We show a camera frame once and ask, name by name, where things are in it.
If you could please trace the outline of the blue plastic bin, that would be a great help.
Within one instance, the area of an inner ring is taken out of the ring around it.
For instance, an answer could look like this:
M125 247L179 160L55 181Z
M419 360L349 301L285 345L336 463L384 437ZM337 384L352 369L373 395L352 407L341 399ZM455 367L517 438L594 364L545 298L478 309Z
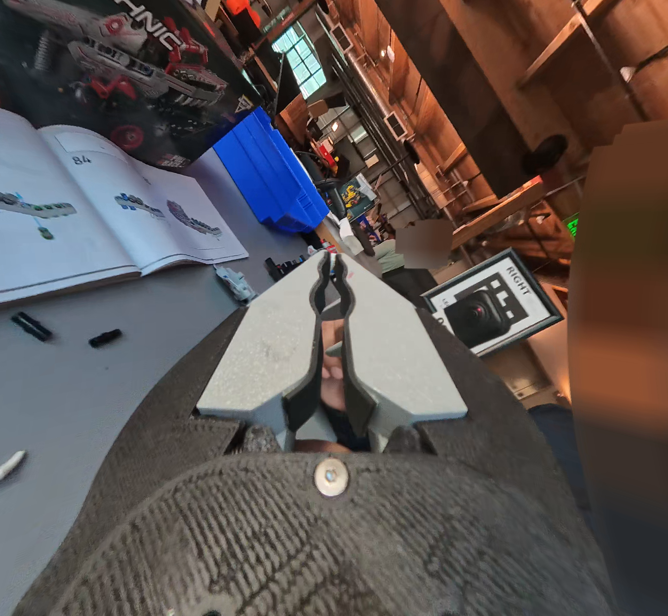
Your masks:
M306 233L330 213L313 180L262 108L214 144L213 151L264 226Z

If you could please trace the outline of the white lego tooth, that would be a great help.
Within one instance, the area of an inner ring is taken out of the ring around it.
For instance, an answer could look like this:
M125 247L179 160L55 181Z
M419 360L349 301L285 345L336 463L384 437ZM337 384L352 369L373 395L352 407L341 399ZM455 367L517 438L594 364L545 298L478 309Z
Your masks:
M19 450L13 453L6 461L1 464L0 480L4 481L12 475L19 467L21 467L24 460L27 458L27 451Z

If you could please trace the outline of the black lego set box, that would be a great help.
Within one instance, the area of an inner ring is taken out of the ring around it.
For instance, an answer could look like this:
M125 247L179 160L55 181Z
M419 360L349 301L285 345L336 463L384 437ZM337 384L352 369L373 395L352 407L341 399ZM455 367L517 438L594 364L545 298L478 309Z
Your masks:
M1 0L1 108L182 169L263 99L196 0Z

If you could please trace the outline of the framed black white poster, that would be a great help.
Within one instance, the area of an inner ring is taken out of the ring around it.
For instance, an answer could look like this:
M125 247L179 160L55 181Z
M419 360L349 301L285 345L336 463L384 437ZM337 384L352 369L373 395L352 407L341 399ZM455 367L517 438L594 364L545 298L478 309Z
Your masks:
M497 353L563 320L555 303L512 248L430 289L422 297L434 318L451 332L444 308L482 288L505 289L511 294L508 301L512 303L514 321L507 342L489 350L469 349L479 357Z

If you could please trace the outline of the light grey lego assembly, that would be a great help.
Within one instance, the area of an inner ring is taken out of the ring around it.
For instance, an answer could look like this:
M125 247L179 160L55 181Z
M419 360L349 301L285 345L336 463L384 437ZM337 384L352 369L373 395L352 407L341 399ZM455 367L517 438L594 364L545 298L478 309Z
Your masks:
M230 292L238 303L247 305L256 297L257 292L248 283L242 273L238 273L220 264L214 265L214 272L223 286Z

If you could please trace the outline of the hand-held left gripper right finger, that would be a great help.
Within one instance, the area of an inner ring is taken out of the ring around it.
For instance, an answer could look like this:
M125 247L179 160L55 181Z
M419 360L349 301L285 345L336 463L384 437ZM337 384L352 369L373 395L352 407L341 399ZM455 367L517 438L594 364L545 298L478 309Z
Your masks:
M341 298L345 410L356 436L383 452L397 428L464 418L468 408L418 309L346 254Z

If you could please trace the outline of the black lego piece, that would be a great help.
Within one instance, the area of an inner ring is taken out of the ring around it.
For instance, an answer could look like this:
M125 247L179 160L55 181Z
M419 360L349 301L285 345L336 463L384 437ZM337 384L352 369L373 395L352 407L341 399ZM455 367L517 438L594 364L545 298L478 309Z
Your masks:
M296 270L306 261L304 256L299 259L276 263L272 258L264 260L264 267L267 270L271 279L277 283L281 279L288 276L293 270Z

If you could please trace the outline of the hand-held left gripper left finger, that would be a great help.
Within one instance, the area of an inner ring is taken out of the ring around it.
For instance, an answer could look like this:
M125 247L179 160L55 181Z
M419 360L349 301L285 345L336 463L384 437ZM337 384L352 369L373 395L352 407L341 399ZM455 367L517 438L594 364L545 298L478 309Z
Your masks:
M245 308L196 403L201 414L265 426L281 449L292 449L321 396L330 257L316 253Z

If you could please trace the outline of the person's right hand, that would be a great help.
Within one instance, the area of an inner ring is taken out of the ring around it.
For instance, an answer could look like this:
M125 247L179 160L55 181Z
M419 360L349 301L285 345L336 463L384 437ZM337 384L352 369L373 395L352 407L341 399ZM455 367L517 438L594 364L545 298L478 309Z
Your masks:
M345 411L342 360L339 355L328 355L327 350L342 340L343 330L343 319L324 321L321 325L323 342L321 401L327 407L341 412Z

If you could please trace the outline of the lego instruction booklet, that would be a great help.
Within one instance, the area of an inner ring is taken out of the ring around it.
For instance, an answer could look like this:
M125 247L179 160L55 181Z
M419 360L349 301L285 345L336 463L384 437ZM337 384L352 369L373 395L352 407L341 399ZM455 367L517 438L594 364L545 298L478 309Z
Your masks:
M1 305L246 258L195 179L1 111Z

